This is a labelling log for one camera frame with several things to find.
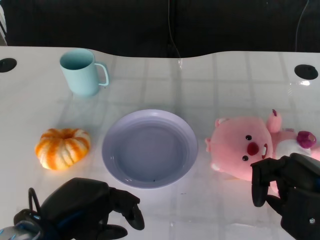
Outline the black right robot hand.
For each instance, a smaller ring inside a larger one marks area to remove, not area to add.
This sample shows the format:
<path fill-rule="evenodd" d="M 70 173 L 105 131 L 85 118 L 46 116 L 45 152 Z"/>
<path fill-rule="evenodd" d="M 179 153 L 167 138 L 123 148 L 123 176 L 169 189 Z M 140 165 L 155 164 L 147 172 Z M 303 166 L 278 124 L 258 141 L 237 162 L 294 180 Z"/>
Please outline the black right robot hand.
<path fill-rule="evenodd" d="M 320 162 L 292 153 L 251 164 L 255 207 L 268 203 L 281 216 L 281 227 L 296 240 L 320 238 Z"/>

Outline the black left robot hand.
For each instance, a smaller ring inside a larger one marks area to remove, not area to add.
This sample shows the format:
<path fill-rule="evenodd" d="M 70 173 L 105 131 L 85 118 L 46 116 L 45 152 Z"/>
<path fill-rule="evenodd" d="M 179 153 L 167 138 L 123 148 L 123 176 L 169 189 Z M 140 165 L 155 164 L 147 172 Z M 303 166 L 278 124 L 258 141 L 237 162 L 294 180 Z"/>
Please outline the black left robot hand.
<path fill-rule="evenodd" d="M 109 224 L 110 213 L 121 214 L 132 228 L 142 231 L 145 221 L 139 203 L 140 199 L 128 191 L 75 177 L 36 208 L 44 240 L 117 240 L 128 231 Z"/>

